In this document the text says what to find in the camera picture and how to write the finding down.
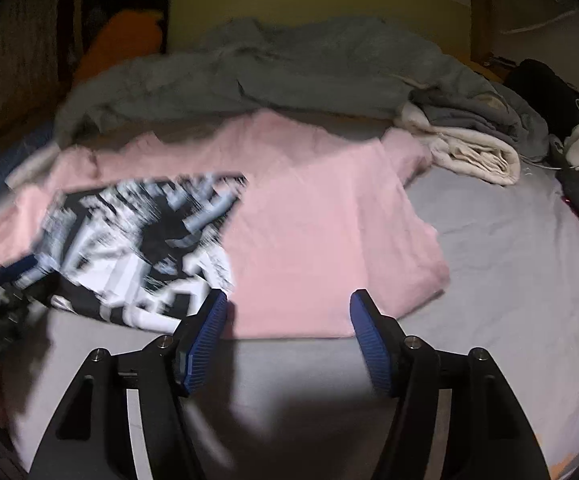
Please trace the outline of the black clothes pile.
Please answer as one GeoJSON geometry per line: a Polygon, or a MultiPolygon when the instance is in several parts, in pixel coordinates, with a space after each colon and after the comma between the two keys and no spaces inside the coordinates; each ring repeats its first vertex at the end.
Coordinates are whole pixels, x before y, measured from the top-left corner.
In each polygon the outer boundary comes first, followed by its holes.
{"type": "Polygon", "coordinates": [[[504,79],[547,123],[549,133],[564,141],[579,125],[579,91],[547,64],[526,58],[504,79]]]}

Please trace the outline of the orange plush cushion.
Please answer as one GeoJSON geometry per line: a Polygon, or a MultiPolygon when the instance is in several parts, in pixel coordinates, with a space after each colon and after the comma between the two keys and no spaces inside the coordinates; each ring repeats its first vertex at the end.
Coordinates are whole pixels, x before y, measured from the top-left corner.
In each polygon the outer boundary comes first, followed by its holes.
{"type": "Polygon", "coordinates": [[[73,85],[134,58],[159,53],[162,19],[163,15],[156,11],[123,10],[114,14],[81,58],[73,75],[73,85]]]}

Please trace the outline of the grey-green crumpled duvet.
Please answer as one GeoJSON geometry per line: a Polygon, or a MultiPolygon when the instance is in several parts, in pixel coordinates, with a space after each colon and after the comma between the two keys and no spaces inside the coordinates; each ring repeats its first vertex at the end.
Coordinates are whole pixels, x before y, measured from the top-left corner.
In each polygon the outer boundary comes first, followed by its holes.
{"type": "Polygon", "coordinates": [[[517,93],[367,16],[296,27],[241,18],[192,49],[116,65],[71,91],[54,138],[68,146],[82,131],[262,107],[388,120],[407,103],[435,126],[490,134],[532,160],[549,149],[547,124],[517,93]]]}

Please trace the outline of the folded cream and grey clothes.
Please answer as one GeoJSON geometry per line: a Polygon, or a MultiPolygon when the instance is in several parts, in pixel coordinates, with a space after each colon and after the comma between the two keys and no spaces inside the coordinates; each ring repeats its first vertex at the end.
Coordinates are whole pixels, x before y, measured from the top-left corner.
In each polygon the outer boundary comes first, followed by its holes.
{"type": "Polygon", "coordinates": [[[433,126],[423,110],[411,102],[401,107],[395,125],[408,130],[431,152],[436,166],[491,184],[518,182],[521,161],[510,144],[476,130],[433,126]]]}

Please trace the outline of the pink graphic t-shirt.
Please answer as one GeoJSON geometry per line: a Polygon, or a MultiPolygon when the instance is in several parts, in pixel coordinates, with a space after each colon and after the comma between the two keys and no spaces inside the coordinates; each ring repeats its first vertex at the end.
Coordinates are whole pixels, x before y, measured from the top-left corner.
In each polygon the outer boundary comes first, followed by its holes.
{"type": "Polygon", "coordinates": [[[400,318],[448,285],[405,193],[428,162],[400,129],[350,141],[271,110],[185,143],[75,146],[0,213],[0,266],[35,256],[54,307],[138,330],[171,333],[220,289],[232,337],[347,337],[355,289],[400,318]]]}

